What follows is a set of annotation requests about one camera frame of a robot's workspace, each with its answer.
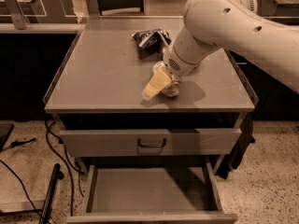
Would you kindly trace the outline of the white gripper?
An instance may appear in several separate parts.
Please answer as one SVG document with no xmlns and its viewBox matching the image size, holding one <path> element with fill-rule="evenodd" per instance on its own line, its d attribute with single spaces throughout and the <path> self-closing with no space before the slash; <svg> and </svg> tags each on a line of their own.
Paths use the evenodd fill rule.
<svg viewBox="0 0 299 224">
<path fill-rule="evenodd" d="M 163 49 L 163 62 L 168 70 L 179 77 L 187 76 L 199 63 L 187 63 L 179 58 L 173 46 Z M 172 82 L 172 75 L 165 67 L 160 67 L 142 91 L 142 97 L 150 100 Z"/>
</svg>

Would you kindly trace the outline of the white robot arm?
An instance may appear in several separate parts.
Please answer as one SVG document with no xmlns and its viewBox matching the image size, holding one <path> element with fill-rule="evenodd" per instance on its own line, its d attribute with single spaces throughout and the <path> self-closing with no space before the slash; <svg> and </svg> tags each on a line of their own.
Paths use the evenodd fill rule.
<svg viewBox="0 0 299 224">
<path fill-rule="evenodd" d="M 218 49 L 228 49 L 299 92 L 299 31 L 260 17 L 256 0 L 188 0 L 183 27 L 142 91 L 146 100 L 187 76 Z"/>
</svg>

